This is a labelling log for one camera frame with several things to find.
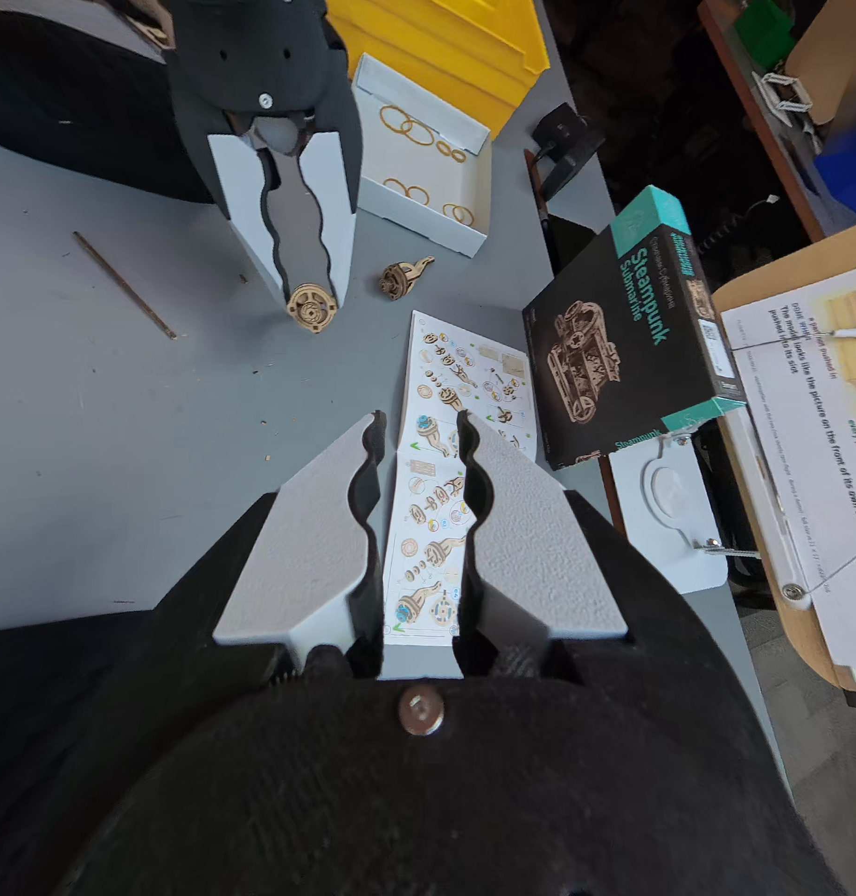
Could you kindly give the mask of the brown cardboard box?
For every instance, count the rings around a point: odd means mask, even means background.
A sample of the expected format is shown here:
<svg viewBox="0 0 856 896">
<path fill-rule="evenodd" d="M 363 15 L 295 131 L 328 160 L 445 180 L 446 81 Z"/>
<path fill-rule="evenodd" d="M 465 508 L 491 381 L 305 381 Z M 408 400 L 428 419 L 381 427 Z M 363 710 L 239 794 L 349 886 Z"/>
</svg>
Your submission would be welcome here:
<svg viewBox="0 0 856 896">
<path fill-rule="evenodd" d="M 835 117 L 855 68 L 856 1 L 826 1 L 784 65 L 808 95 L 814 125 Z"/>
</svg>

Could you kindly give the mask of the illustrated instruction booklet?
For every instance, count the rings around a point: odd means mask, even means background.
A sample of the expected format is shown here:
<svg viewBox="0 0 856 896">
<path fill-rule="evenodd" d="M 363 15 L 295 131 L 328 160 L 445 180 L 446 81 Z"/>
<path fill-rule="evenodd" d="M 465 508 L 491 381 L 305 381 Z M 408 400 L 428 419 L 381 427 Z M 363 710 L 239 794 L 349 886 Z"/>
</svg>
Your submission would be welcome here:
<svg viewBox="0 0 856 896">
<path fill-rule="evenodd" d="M 463 410 L 535 460 L 526 354 L 414 311 L 384 560 L 386 645 L 447 647 L 459 632 L 466 537 L 475 522 L 459 460 Z"/>
</svg>

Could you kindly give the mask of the small wooden part with hook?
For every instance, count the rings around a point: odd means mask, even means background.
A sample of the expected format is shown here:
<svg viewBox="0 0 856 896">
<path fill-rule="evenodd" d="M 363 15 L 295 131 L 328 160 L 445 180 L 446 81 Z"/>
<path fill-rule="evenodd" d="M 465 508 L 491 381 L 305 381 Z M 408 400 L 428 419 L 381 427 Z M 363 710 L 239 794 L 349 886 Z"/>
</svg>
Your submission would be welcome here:
<svg viewBox="0 0 856 896">
<path fill-rule="evenodd" d="M 389 264 L 380 275 L 378 287 L 390 300 L 396 301 L 411 291 L 427 267 L 434 262 L 435 258 L 429 255 L 416 263 Z"/>
</svg>

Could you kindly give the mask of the yellow plastic bin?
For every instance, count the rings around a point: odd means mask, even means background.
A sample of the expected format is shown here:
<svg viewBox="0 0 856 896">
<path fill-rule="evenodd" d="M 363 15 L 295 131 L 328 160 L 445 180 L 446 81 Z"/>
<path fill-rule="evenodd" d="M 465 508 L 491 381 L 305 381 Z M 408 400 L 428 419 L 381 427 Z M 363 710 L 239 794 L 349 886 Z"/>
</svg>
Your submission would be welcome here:
<svg viewBox="0 0 856 896">
<path fill-rule="evenodd" d="M 496 138 L 550 68 L 533 1 L 328 1 L 350 73 L 363 55 L 394 69 Z"/>
</svg>

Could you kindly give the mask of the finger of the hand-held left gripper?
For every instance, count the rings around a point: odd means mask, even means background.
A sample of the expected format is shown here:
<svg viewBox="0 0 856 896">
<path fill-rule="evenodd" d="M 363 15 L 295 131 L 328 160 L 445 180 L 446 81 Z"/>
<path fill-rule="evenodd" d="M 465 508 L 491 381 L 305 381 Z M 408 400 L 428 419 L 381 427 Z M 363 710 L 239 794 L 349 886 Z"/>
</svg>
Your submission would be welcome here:
<svg viewBox="0 0 856 896">
<path fill-rule="evenodd" d="M 281 184 L 276 141 L 265 133 L 210 134 L 209 149 L 232 230 L 272 296 L 286 308 L 289 276 L 280 260 L 280 237 L 268 200 Z"/>
<path fill-rule="evenodd" d="M 299 170 L 320 212 L 320 243 L 326 253 L 326 275 L 338 303 L 344 303 L 350 282 L 356 226 L 340 136 L 314 133 L 299 154 Z"/>
</svg>

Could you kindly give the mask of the group of tan rubber bands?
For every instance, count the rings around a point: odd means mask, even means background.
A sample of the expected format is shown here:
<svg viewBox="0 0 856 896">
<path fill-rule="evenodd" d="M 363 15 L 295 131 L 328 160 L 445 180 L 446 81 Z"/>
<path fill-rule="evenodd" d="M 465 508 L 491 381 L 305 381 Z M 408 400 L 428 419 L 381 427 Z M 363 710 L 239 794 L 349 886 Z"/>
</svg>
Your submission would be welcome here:
<svg viewBox="0 0 856 896">
<path fill-rule="evenodd" d="M 465 150 L 451 145 L 448 141 L 437 136 L 433 129 L 428 127 L 422 121 L 412 117 L 408 112 L 399 106 L 386 104 L 379 109 L 379 120 L 381 124 L 390 132 L 395 133 L 413 145 L 420 147 L 434 147 L 434 149 L 445 159 L 452 160 L 458 165 L 465 165 L 471 158 Z M 423 200 L 422 205 L 430 204 L 430 193 L 421 185 L 404 185 L 398 178 L 386 178 L 382 185 L 397 186 L 400 188 L 401 195 L 408 199 Z M 469 228 L 474 227 L 474 213 L 466 206 L 456 203 L 445 203 L 442 207 L 442 214 L 446 218 L 451 218 L 461 225 Z"/>
</svg>

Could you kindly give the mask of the acrylic sign holder with sheet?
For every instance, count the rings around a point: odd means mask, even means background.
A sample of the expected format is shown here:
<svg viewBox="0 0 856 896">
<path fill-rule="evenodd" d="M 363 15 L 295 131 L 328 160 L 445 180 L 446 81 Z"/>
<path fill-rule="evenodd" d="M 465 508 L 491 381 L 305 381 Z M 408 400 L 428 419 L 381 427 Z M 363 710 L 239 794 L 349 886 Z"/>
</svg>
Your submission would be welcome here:
<svg viewBox="0 0 856 896">
<path fill-rule="evenodd" d="M 722 318 L 797 585 L 856 686 L 856 268 Z"/>
</svg>

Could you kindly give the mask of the white cardboard tray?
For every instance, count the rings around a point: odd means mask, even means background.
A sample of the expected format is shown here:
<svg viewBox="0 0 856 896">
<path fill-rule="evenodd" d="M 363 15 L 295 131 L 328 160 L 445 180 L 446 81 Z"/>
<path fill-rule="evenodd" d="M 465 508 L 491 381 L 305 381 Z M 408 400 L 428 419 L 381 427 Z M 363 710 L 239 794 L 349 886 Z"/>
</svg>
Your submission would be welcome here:
<svg viewBox="0 0 856 896">
<path fill-rule="evenodd" d="M 385 218 L 452 251 L 473 257 L 489 233 L 491 140 L 489 130 L 400 73 L 363 55 L 353 79 L 353 95 L 362 124 L 362 177 L 358 207 Z M 385 128 L 381 106 L 399 106 L 434 130 L 437 136 L 465 150 L 471 158 L 458 165 L 434 147 L 420 147 Z M 431 196 L 408 199 L 389 177 L 404 185 L 421 185 Z M 469 228 L 442 214 L 445 203 L 468 207 L 475 216 Z"/>
</svg>

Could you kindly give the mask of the black desk clamp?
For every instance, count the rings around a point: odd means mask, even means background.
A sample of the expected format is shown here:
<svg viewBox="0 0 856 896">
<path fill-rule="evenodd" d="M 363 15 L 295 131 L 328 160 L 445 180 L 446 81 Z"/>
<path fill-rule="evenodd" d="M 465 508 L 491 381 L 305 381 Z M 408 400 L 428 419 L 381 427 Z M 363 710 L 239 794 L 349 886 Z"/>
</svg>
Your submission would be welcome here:
<svg viewBox="0 0 856 896">
<path fill-rule="evenodd" d="M 561 103 L 543 117 L 532 138 L 539 151 L 529 163 L 529 169 L 534 172 L 543 159 L 552 163 L 539 186 L 540 196 L 546 203 L 580 173 L 605 142 L 601 127 L 568 103 Z"/>
</svg>

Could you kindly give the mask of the round wooden model assembly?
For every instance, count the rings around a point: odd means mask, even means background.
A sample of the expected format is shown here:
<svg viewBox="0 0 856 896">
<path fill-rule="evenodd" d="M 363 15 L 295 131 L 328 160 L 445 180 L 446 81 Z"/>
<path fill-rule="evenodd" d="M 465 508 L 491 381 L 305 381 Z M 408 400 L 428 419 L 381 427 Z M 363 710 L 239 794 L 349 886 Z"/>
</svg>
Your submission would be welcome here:
<svg viewBox="0 0 856 896">
<path fill-rule="evenodd" d="M 331 323 L 339 307 L 332 292 L 318 284 L 304 283 L 293 291 L 285 309 L 301 328 L 319 334 Z"/>
</svg>

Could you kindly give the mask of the white metal clip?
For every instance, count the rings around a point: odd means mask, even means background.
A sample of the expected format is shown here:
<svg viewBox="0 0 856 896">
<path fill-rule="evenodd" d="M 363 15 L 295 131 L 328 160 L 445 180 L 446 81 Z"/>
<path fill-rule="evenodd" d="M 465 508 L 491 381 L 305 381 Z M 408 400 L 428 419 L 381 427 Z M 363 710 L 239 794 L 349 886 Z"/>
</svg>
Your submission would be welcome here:
<svg viewBox="0 0 856 896">
<path fill-rule="evenodd" d="M 777 118 L 790 114 L 803 116 L 812 109 L 812 98 L 800 79 L 777 72 L 763 75 L 752 72 L 752 76 L 765 105 Z"/>
</svg>

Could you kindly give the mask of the black model kit box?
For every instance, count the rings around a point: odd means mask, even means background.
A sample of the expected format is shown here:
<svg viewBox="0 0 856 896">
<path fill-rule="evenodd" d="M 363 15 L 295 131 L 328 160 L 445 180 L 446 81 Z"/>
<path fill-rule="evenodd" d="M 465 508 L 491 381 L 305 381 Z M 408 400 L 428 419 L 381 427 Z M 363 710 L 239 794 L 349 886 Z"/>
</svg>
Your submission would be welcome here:
<svg viewBox="0 0 856 896">
<path fill-rule="evenodd" d="M 648 185 L 523 308 L 552 469 L 746 405 L 683 206 Z"/>
</svg>

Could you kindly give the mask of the wooden desk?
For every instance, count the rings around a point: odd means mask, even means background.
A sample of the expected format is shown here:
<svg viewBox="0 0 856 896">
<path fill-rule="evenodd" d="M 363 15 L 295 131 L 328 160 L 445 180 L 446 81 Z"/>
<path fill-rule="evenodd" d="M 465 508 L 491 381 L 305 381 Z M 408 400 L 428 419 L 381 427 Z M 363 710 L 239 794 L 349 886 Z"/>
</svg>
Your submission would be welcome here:
<svg viewBox="0 0 856 896">
<path fill-rule="evenodd" d="M 856 213 L 829 193 L 815 169 L 810 136 L 797 125 L 784 125 L 766 106 L 754 80 L 755 65 L 734 29 L 740 7 L 740 2 L 702 1 L 697 15 L 786 201 L 811 242 L 856 226 Z"/>
</svg>

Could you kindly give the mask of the thin brown wooden stick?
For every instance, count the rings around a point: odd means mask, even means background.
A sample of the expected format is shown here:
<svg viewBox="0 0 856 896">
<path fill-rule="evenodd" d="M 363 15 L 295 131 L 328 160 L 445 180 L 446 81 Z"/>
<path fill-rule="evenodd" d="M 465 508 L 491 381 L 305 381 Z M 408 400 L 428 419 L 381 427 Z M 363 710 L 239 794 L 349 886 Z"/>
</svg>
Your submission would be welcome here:
<svg viewBox="0 0 856 896">
<path fill-rule="evenodd" d="M 138 294 L 138 292 L 128 283 L 112 265 L 97 251 L 97 249 L 84 237 L 80 232 L 74 230 L 72 232 L 77 244 L 89 255 L 96 265 L 107 275 L 107 277 L 120 288 L 121 292 L 129 297 L 136 308 L 139 308 L 147 319 L 161 330 L 165 336 L 172 342 L 178 340 L 178 334 L 161 318 L 161 316 Z"/>
</svg>

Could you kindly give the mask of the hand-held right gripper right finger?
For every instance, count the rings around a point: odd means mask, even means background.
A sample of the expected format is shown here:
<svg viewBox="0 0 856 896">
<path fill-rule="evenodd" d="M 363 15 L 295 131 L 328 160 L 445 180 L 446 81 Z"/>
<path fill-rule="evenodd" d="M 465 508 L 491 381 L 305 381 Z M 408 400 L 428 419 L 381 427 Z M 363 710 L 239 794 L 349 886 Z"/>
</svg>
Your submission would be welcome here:
<svg viewBox="0 0 856 896">
<path fill-rule="evenodd" d="M 466 535 L 455 657 L 541 666 L 556 642 L 615 642 L 627 624 L 556 479 L 471 411 L 456 419 Z"/>
</svg>

